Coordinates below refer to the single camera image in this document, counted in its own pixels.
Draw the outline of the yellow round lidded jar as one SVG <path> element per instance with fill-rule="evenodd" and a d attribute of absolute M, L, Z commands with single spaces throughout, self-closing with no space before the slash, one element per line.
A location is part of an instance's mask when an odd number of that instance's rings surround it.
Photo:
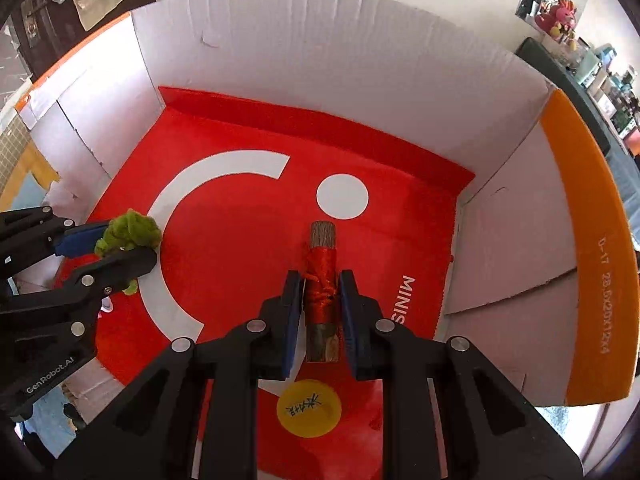
<path fill-rule="evenodd" d="M 292 382 L 277 403 L 281 426 L 295 437 L 311 439 L 331 432 L 342 417 L 342 402 L 335 390 L 314 379 Z"/>

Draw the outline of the green lettuce toy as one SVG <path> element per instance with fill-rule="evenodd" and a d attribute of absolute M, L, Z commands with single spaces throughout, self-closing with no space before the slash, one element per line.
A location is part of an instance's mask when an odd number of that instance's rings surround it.
<path fill-rule="evenodd" d="M 129 208 L 124 214 L 111 219 L 101 237 L 94 244 L 94 253 L 106 258 L 120 252 L 143 248 L 151 266 L 157 263 L 157 249 L 162 241 L 162 230 L 156 221 Z"/>

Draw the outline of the red wooden stick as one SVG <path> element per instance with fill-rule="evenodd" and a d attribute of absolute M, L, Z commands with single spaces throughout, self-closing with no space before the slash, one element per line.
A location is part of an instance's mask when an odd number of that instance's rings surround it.
<path fill-rule="evenodd" d="M 338 336 L 336 231 L 329 221 L 310 226 L 310 248 L 304 274 L 306 360 L 311 363 L 337 362 Z"/>

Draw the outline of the pink yellow small figurine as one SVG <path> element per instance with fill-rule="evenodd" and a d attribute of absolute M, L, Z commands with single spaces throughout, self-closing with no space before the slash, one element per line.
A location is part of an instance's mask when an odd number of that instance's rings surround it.
<path fill-rule="evenodd" d="M 101 300 L 101 311 L 105 313 L 111 313 L 114 309 L 112 300 L 110 297 L 104 297 Z"/>

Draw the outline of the light blue fluffy towel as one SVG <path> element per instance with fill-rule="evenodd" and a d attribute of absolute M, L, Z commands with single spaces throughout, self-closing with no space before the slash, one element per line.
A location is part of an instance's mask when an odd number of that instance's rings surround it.
<path fill-rule="evenodd" d="M 46 191 L 34 174 L 29 171 L 10 205 L 10 209 L 24 209 L 37 206 L 52 206 L 60 218 L 71 218 L 84 222 L 89 215 L 89 204 L 70 192 L 62 182 L 53 181 Z M 54 287 L 62 266 L 62 257 L 51 256 L 35 263 L 25 271 L 11 278 L 10 286 L 14 295 L 44 292 Z M 32 417 L 22 423 L 23 437 L 27 433 L 36 434 L 44 447 L 58 457 L 75 437 L 70 420 L 63 413 L 68 403 L 60 386 L 54 387 L 32 406 Z"/>

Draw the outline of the orange cardboard box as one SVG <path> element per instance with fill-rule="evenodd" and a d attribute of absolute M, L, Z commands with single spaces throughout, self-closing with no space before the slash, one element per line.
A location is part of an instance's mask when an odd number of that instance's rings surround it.
<path fill-rule="evenodd" d="M 630 393 L 638 270 L 602 148 L 509 51 L 393 0 L 165 0 L 16 119 L 62 252 L 10 300 L 22 408 L 122 390 L 50 479 L 579 479 L 545 406 Z"/>

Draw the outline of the red Miniso paper bag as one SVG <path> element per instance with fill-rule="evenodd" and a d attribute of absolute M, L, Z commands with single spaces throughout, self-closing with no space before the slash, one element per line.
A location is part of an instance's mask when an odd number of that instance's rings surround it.
<path fill-rule="evenodd" d="M 471 170 L 349 120 L 204 91 L 160 87 L 166 108 L 107 188 L 89 221 L 132 208 L 146 214 L 181 171 L 219 153 L 288 156 L 280 177 L 224 176 L 195 183 L 163 228 L 160 268 L 177 304 L 204 324 L 198 342 L 224 336 L 280 295 L 288 270 L 307 271 L 311 222 L 330 215 L 320 184 L 349 174 L 367 188 L 361 214 L 337 219 L 336 267 L 384 316 L 433 338 L 452 261 L 458 196 Z M 96 323 L 98 360 L 129 384 L 169 340 L 140 294 L 113 297 Z M 258 467 L 290 479 L 379 479 L 382 385 L 355 382 L 348 364 L 304 363 L 299 380 L 331 386 L 342 417 L 328 434 L 301 439 L 277 418 L 277 397 L 258 391 Z"/>

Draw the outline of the dark brown door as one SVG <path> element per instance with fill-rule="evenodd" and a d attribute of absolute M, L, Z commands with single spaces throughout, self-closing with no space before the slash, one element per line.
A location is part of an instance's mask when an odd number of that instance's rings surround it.
<path fill-rule="evenodd" d="M 32 80 L 42 76 L 56 61 L 100 27 L 125 12 L 155 0 L 122 0 L 92 29 L 85 30 L 73 0 L 17 0 L 8 15 L 9 31 Z"/>

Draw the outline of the pink rabbit plush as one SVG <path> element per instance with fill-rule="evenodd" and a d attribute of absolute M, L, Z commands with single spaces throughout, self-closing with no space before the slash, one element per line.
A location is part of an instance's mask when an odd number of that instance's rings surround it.
<path fill-rule="evenodd" d="M 565 38 L 576 25 L 577 6 L 572 0 L 558 0 L 547 12 L 535 16 L 536 25 L 555 41 Z"/>

